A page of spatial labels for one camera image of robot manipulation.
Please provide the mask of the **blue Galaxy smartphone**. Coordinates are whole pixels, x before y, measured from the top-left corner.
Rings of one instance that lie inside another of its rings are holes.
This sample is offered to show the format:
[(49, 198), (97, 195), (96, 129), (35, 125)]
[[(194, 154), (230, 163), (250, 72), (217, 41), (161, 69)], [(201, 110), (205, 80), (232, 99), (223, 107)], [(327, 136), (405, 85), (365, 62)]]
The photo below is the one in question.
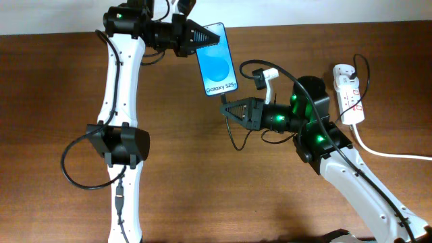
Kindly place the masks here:
[(205, 94), (210, 97), (237, 90), (238, 82), (225, 26), (219, 22), (205, 28), (219, 36), (217, 45), (197, 49)]

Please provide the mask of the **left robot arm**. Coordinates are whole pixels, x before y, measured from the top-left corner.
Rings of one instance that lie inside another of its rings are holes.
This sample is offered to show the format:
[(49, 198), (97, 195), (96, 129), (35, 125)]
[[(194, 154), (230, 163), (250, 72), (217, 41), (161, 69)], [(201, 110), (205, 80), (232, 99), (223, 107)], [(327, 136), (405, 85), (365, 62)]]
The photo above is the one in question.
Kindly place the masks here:
[(103, 15), (109, 61), (97, 123), (87, 126), (90, 143), (103, 158), (111, 189), (109, 242), (142, 242), (139, 220), (140, 175), (150, 149), (150, 135), (138, 128), (138, 77), (147, 47), (173, 50), (187, 57), (216, 45), (219, 35), (188, 19), (194, 1), (175, 1), (170, 22), (154, 19), (153, 1), (126, 1)]

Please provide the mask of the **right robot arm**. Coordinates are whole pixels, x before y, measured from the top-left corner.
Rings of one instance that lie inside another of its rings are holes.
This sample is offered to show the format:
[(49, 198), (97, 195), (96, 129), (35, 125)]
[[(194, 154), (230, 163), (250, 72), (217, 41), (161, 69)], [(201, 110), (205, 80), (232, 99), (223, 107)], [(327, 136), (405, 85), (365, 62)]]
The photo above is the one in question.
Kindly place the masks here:
[(222, 104), (220, 112), (250, 131), (291, 132), (300, 159), (346, 198), (377, 242), (431, 241), (431, 226), (380, 182), (351, 140), (330, 121), (322, 79), (297, 79), (287, 105), (249, 97)]

